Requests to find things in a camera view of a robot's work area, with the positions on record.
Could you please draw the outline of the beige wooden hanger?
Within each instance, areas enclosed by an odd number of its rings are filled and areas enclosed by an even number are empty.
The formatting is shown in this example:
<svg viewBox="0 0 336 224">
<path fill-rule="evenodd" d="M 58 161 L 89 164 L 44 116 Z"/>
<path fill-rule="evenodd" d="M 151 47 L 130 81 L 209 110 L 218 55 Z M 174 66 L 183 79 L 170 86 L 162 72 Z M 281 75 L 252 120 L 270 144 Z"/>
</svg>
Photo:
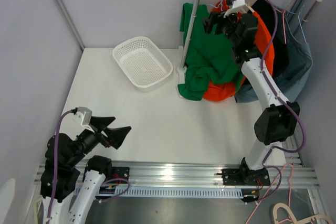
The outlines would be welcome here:
<svg viewBox="0 0 336 224">
<path fill-rule="evenodd" d="M 255 12 L 255 10 L 252 8 L 252 5 L 253 5 L 256 1 L 257 1 L 257 0 L 249 0 L 249 1 L 245 4 L 246 8 L 247 8 L 250 12 L 252 12 L 252 13 Z"/>
</svg>

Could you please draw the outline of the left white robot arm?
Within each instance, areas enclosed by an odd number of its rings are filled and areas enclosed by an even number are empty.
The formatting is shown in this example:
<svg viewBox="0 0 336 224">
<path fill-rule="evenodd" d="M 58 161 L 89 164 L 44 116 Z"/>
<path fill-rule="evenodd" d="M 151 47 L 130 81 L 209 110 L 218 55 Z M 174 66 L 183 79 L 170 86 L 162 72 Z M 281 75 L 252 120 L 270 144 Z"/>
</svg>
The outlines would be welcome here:
<svg viewBox="0 0 336 224">
<path fill-rule="evenodd" d="M 41 175 L 44 223 L 85 223 L 94 201 L 105 202 L 125 194 L 130 188 L 130 168 L 114 166 L 108 157 L 90 158 L 76 193 L 81 172 L 76 166 L 96 146 L 118 149 L 131 131 L 130 126 L 111 129 L 114 117 L 92 117 L 88 128 L 75 140 L 56 132 L 47 143 L 45 166 Z"/>
</svg>

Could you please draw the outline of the green t shirt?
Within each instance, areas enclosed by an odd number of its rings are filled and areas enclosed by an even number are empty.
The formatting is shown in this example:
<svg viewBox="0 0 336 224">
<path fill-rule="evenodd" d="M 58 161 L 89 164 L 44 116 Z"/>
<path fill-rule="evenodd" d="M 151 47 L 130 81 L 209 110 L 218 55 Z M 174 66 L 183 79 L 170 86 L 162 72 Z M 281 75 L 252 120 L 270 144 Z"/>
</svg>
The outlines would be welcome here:
<svg viewBox="0 0 336 224">
<path fill-rule="evenodd" d="M 219 102 L 234 96 L 244 76 L 232 59 L 232 43 L 223 34 L 205 33 L 202 18 L 208 16 L 207 6 L 199 5 L 185 59 L 185 81 L 177 88 L 185 99 Z"/>
</svg>

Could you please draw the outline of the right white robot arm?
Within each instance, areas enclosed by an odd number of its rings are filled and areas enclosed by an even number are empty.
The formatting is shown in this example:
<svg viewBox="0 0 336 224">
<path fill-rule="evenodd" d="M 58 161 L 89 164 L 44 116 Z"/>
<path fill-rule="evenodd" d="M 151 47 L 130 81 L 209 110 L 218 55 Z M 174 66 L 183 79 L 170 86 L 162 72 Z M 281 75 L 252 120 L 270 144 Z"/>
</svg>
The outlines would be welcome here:
<svg viewBox="0 0 336 224">
<path fill-rule="evenodd" d="M 266 160 L 272 150 L 280 148 L 280 144 L 293 135 L 300 107 L 290 102 L 276 86 L 262 59 L 255 44 L 259 30 L 255 15 L 213 12 L 203 18 L 202 23 L 206 34 L 224 34 L 232 43 L 233 60 L 249 81 L 263 110 L 254 124 L 257 139 L 235 173 L 242 183 L 249 185 L 268 175 Z"/>
</svg>

